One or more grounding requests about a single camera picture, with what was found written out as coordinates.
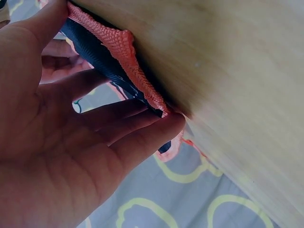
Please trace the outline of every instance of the finger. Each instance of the finger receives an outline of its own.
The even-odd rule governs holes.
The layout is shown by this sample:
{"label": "finger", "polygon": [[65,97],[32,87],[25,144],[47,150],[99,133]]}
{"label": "finger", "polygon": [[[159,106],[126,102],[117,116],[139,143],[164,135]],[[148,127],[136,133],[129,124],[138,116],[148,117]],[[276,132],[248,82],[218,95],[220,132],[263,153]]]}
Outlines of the finger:
{"label": "finger", "polygon": [[160,118],[151,110],[146,110],[134,116],[125,119],[120,119],[112,124],[103,127],[98,131],[102,139],[107,145],[111,145],[117,140],[123,138],[127,134],[134,132],[140,128],[151,125]]}
{"label": "finger", "polygon": [[97,86],[108,82],[109,79],[102,76],[94,69],[84,70],[74,75],[54,82],[54,86],[64,89],[71,101],[75,101],[85,96]]}
{"label": "finger", "polygon": [[93,131],[98,131],[104,125],[136,115],[146,109],[143,102],[131,99],[101,106],[83,113],[82,116]]}
{"label": "finger", "polygon": [[64,62],[69,62],[69,64],[60,68],[55,67],[53,59],[51,60],[53,63],[44,62],[46,58],[48,57],[43,57],[42,60],[43,67],[40,81],[41,84],[55,82],[80,71],[91,69],[88,62],[82,58],[78,58],[76,64],[71,64],[70,60],[65,58]]}
{"label": "finger", "polygon": [[66,0],[51,0],[35,16],[12,23],[6,29],[23,28],[30,34],[30,44],[40,52],[59,32],[68,16]]}
{"label": "finger", "polygon": [[170,114],[150,126],[139,129],[113,143],[113,149],[125,169],[125,174],[173,139],[185,126],[181,114]]}
{"label": "finger", "polygon": [[73,57],[77,54],[65,40],[53,39],[43,49],[42,55],[53,57]]}

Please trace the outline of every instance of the pink woven strap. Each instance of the pink woven strap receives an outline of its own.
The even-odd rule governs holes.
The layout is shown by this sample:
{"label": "pink woven strap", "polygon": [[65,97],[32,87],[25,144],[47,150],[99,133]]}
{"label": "pink woven strap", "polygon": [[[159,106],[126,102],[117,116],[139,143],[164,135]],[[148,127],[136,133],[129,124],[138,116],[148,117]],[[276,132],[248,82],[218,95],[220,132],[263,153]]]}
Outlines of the pink woven strap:
{"label": "pink woven strap", "polygon": [[149,104],[156,109],[163,111],[166,116],[170,109],[166,105],[163,97],[155,91],[154,87],[145,77],[141,70],[133,47],[133,35],[128,30],[117,30],[108,28],[97,21],[90,15],[84,13],[79,7],[68,2],[70,10],[69,18],[85,27],[94,34],[104,46],[108,48],[111,55],[118,60],[133,84],[143,92],[144,98]]}

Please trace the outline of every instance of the skin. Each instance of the skin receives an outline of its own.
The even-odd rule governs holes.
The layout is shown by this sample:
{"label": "skin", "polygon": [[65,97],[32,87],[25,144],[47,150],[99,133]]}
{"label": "skin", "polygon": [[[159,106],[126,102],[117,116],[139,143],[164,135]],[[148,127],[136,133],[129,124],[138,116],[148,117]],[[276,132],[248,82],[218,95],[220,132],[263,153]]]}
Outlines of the skin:
{"label": "skin", "polygon": [[41,55],[66,17],[55,0],[0,30],[0,227],[75,227],[185,125],[133,100],[77,114],[72,101],[107,79],[43,74]]}

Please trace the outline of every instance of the wood grain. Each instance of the wood grain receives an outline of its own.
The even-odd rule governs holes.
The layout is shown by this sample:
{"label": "wood grain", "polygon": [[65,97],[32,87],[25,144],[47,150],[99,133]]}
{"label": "wood grain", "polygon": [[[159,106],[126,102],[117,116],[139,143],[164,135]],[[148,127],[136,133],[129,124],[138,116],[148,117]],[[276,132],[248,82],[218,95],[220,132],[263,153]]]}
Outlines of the wood grain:
{"label": "wood grain", "polygon": [[132,31],[200,148],[281,227],[303,227],[303,1],[75,2]]}

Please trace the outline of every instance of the yellow pattern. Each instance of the yellow pattern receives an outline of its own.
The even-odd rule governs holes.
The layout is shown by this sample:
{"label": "yellow pattern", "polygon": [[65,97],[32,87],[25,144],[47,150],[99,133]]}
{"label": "yellow pattern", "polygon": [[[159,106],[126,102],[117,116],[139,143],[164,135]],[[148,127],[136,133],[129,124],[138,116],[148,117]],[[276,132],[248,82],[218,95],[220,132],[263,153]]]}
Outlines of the yellow pattern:
{"label": "yellow pattern", "polygon": [[95,91],[96,91],[96,88],[93,89],[93,90],[92,90],[90,93],[88,93],[88,94],[89,94],[89,95],[94,95]]}
{"label": "yellow pattern", "polygon": [[19,8],[19,6],[21,6],[23,4],[24,0],[20,0],[18,3],[16,3],[16,5],[14,5],[10,11],[9,11],[9,15],[11,16],[13,14],[13,12]]}
{"label": "yellow pattern", "polygon": [[168,179],[171,181],[187,184],[195,181],[204,171],[208,170],[210,171],[214,176],[220,177],[223,175],[223,172],[219,169],[215,168],[212,164],[210,164],[207,159],[199,154],[199,158],[201,161],[201,165],[199,165],[192,173],[190,174],[177,174],[171,171],[168,166],[160,161],[156,155],[154,155],[154,158],[156,160],[157,165],[160,167],[160,169],[163,171],[163,173],[166,175]]}
{"label": "yellow pattern", "polygon": [[134,205],[139,205],[145,208],[149,208],[153,211],[161,220],[163,220],[169,228],[178,228],[178,225],[175,219],[166,212],[163,208],[158,206],[156,203],[152,202],[151,200],[145,198],[134,198],[129,202],[125,203],[118,209],[118,219],[116,221],[116,227],[121,228],[124,223],[124,213],[130,209]]}
{"label": "yellow pattern", "polygon": [[256,213],[262,219],[266,228],[274,227],[270,218],[264,212],[262,212],[261,209],[258,208],[257,205],[253,201],[240,197],[240,196],[235,196],[235,195],[221,195],[221,196],[216,197],[208,208],[208,212],[207,212],[208,228],[213,228],[213,216],[214,216],[215,210],[218,208],[218,206],[220,206],[221,204],[226,203],[226,202],[238,203],[238,204],[241,204],[241,205],[251,209],[254,213]]}
{"label": "yellow pattern", "polygon": [[85,228],[92,228],[91,220],[89,217],[85,219]]}

